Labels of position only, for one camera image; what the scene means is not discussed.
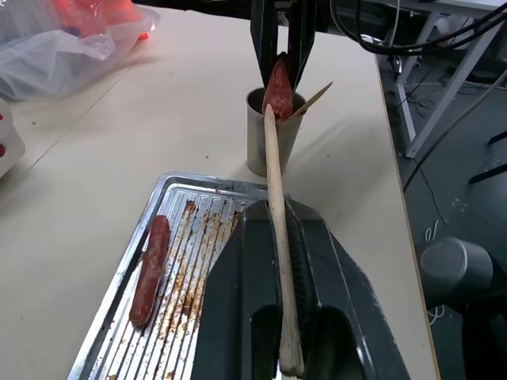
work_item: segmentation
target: white table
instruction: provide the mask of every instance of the white table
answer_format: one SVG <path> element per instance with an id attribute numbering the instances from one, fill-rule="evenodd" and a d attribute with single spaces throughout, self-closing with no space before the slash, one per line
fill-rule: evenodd
<path id="1" fill-rule="evenodd" d="M 27 154 L 0 182 L 2 379 L 67 376 L 162 173 L 264 181 L 245 165 L 245 96 L 261 86 L 249 23 L 160 13 L 118 70 L 61 101 L 13 104 Z M 299 91 L 329 81 L 284 187 L 369 276 L 412 379 L 437 378 L 375 58 L 318 34 Z"/>
<path id="2" fill-rule="evenodd" d="M 396 6 L 397 0 L 372 0 L 382 4 Z M 417 38 L 416 44 L 426 42 L 431 33 L 436 20 L 442 13 L 450 13 L 471 18 L 481 18 L 486 16 L 492 10 L 503 5 L 504 0 L 436 0 L 435 2 L 419 2 L 418 0 L 403 0 L 401 2 L 403 7 L 412 8 L 415 10 L 427 10 L 431 14 L 428 16 L 421 34 Z M 410 114 L 410 107 L 406 99 L 405 83 L 409 77 L 417 57 L 412 56 L 406 59 L 403 64 L 402 73 L 398 76 L 395 83 L 395 96 L 399 107 L 400 116 L 402 119 L 403 137 L 406 143 L 406 153 L 408 158 L 414 158 L 419 150 L 424 145 L 425 141 L 435 129 L 438 121 L 449 106 L 454 96 L 459 91 L 459 88 L 467 80 L 469 73 L 474 69 L 475 64 L 481 58 L 484 51 L 487 49 L 491 40 L 495 37 L 498 30 L 500 30 L 503 22 L 492 28 L 489 32 L 484 33 L 477 40 L 470 43 L 468 51 L 457 67 L 456 72 L 449 79 L 448 84 L 445 86 L 444 91 L 438 99 L 435 100 L 435 105 L 431 111 L 431 115 L 425 121 L 424 126 L 417 133 Z"/>

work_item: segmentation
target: red sausage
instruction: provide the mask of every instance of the red sausage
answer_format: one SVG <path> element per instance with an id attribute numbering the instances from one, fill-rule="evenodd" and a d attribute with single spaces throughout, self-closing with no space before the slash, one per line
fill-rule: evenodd
<path id="1" fill-rule="evenodd" d="M 163 215 L 155 216 L 150 230 L 148 248 L 143 258 L 141 274 L 135 289 L 134 300 L 128 315 L 134 325 L 143 326 L 150 319 L 155 296 L 157 295 L 158 283 L 164 272 L 169 235 L 170 229 L 167 218 Z"/>
<path id="2" fill-rule="evenodd" d="M 284 121 L 292 115 L 292 92 L 291 81 L 288 77 L 287 54 L 281 53 L 276 57 L 275 66 L 269 77 L 268 87 L 262 102 L 262 113 L 266 105 L 270 104 L 275 113 L 275 121 Z"/>

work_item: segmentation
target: clear plastic bag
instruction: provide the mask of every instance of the clear plastic bag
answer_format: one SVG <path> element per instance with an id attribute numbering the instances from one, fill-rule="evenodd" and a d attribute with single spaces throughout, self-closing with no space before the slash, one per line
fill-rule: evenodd
<path id="1" fill-rule="evenodd" d="M 156 12 L 131 0 L 0 0 L 0 97 L 75 91 L 157 24 Z"/>

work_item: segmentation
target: wooden stick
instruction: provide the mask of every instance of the wooden stick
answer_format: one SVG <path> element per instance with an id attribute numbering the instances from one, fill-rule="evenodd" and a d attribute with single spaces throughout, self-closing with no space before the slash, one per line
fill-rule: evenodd
<path id="1" fill-rule="evenodd" d="M 268 172 L 269 211 L 275 226 L 276 248 L 280 265 L 282 286 L 282 333 L 280 338 L 280 371 L 287 376 L 303 377 L 304 362 L 299 338 L 298 315 L 295 306 L 291 257 L 288 250 L 287 224 L 285 222 L 284 190 L 278 157 L 275 114 L 268 104 L 264 115 L 266 141 L 266 166 Z"/>
<path id="2" fill-rule="evenodd" d="M 305 104 L 299 107 L 299 109 L 296 112 L 294 112 L 291 115 L 291 117 L 289 117 L 289 119 L 290 120 L 295 119 L 296 117 L 299 117 L 302 114 L 304 114 L 309 109 L 309 107 L 311 107 L 318 99 L 320 99 L 322 95 L 324 95 L 324 92 L 326 92 L 331 87 L 332 84 L 333 83 L 331 82 L 329 85 L 318 91 L 313 97 L 310 98 L 309 101 L 307 101 Z"/>

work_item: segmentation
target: hot dog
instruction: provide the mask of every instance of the hot dog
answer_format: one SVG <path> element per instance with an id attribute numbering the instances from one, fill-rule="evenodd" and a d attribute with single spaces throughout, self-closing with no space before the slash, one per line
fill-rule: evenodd
<path id="1" fill-rule="evenodd" d="M 276 57 L 275 66 L 269 77 L 268 87 L 262 102 L 262 113 L 266 105 L 270 104 L 275 114 L 275 121 L 284 121 L 292 114 L 292 92 L 291 81 L 288 77 L 287 54 L 281 53 Z"/>
<path id="2" fill-rule="evenodd" d="M 141 274 L 134 293 L 134 300 L 130 314 L 130 321 L 134 325 L 143 326 L 150 319 L 153 309 L 157 288 L 167 256 L 169 242 L 169 221 L 163 215 L 157 215 L 153 219 L 148 240 L 148 248 L 143 258 Z"/>

